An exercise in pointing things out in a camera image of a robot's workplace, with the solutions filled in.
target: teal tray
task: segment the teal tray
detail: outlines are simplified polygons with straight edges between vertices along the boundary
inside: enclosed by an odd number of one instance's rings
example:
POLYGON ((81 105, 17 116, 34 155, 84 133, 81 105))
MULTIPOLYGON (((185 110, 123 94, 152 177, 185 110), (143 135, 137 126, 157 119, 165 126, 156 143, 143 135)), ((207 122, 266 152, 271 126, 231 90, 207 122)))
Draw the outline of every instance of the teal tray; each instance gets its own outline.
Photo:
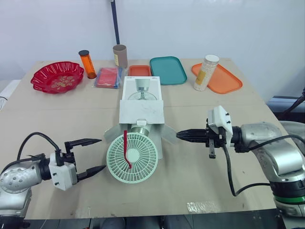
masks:
POLYGON ((150 60, 153 76, 160 77, 161 85, 185 83, 187 77, 180 60, 174 56, 156 57, 150 60))

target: cardboard tube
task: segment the cardboard tube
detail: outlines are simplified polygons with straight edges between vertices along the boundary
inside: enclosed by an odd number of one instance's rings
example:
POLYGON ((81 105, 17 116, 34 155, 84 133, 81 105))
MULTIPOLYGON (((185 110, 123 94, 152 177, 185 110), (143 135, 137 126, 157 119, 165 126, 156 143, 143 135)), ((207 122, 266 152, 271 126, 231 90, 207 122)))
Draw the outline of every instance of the cardboard tube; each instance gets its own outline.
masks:
POLYGON ((127 68, 127 49, 125 45, 118 44, 113 47, 115 65, 127 68))

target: orange plastic tray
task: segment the orange plastic tray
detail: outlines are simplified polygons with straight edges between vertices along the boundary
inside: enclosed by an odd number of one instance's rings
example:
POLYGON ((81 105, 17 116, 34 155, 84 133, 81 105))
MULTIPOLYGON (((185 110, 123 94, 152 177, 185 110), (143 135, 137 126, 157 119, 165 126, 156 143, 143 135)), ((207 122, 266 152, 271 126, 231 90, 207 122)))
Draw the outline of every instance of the orange plastic tray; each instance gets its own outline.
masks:
MULTIPOLYGON (((195 64, 192 67, 192 72, 195 76, 198 75, 199 70, 201 69, 202 63, 195 64)), ((243 86, 241 82, 235 75, 230 73, 220 64, 217 65, 210 81, 208 87, 216 93, 227 94, 229 92, 236 91, 243 86)))
POLYGON ((151 76, 151 68, 148 65, 132 65, 129 67, 129 76, 151 76))

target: red packet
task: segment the red packet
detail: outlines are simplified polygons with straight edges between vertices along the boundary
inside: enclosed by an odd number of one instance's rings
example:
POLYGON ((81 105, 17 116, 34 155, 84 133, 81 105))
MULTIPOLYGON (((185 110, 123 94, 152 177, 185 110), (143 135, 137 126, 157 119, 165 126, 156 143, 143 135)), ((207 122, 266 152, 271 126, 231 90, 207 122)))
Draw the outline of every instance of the red packet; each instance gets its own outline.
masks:
POLYGON ((118 88, 118 68, 101 68, 95 86, 103 88, 118 88))

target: red fruit plate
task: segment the red fruit plate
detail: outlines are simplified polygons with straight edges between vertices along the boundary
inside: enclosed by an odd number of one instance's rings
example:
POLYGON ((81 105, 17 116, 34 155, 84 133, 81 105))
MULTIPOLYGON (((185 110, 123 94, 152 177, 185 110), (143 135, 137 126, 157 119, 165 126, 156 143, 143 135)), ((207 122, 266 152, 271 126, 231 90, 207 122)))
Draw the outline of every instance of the red fruit plate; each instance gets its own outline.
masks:
POLYGON ((56 94, 74 89, 83 78, 84 69, 78 63, 56 62, 38 70, 31 79, 37 91, 56 94))

